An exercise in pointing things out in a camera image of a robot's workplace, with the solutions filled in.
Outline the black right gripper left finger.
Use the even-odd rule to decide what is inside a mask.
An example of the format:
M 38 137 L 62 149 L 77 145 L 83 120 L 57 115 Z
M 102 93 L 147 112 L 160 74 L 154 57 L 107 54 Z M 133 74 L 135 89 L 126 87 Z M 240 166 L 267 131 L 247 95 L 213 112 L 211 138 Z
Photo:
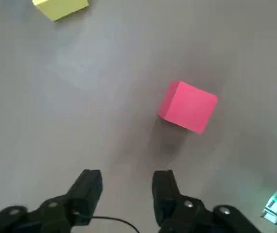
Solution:
M 103 190 L 99 170 L 85 169 L 67 193 L 44 201 L 37 209 L 8 206 L 0 211 L 0 233 L 69 233 L 87 226 Z

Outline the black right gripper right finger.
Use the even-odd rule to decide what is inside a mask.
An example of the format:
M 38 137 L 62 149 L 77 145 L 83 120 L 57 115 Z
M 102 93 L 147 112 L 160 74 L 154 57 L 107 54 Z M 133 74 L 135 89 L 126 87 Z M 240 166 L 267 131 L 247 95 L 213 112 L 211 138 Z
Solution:
M 172 170 L 155 171 L 154 213 L 160 233 L 258 233 L 237 208 L 218 205 L 208 210 L 200 199 L 182 195 Z

